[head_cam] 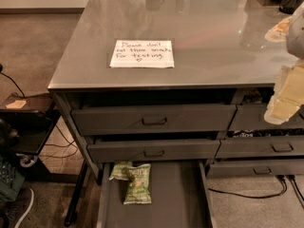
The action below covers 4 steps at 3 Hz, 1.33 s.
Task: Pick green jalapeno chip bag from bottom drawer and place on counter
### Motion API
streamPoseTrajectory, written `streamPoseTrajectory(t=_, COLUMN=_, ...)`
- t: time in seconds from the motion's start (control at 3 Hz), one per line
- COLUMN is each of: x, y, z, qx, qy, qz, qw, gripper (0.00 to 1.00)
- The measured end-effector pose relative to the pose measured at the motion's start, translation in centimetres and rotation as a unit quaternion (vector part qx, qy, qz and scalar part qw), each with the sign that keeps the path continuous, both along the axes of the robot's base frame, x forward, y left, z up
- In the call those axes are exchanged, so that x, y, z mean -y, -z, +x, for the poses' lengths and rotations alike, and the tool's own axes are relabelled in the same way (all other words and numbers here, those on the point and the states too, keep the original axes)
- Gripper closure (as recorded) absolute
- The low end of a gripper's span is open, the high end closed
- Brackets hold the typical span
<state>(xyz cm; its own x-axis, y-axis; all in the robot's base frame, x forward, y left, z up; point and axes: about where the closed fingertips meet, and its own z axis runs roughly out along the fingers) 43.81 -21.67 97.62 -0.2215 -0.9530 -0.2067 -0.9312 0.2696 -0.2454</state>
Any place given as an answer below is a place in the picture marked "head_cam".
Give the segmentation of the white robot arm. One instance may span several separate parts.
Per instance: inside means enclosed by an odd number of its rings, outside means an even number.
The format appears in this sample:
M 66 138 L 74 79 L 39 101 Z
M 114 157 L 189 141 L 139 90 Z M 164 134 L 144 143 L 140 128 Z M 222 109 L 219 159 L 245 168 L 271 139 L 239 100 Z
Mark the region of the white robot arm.
M 304 105 L 304 3 L 295 12 L 268 30 L 265 39 L 286 42 L 287 51 L 298 61 L 283 66 L 276 77 L 274 95 L 264 114 L 269 124 L 283 124 Z

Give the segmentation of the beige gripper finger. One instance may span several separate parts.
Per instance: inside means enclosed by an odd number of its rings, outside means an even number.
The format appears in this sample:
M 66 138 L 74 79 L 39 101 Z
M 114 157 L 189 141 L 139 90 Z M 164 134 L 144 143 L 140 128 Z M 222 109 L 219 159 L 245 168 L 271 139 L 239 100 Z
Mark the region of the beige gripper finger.
M 274 43 L 285 41 L 290 21 L 291 16 L 281 20 L 278 24 L 267 31 L 265 39 Z
M 298 60 L 294 66 L 283 66 L 279 71 L 271 97 L 264 114 L 269 124 L 283 124 L 304 105 L 304 61 Z

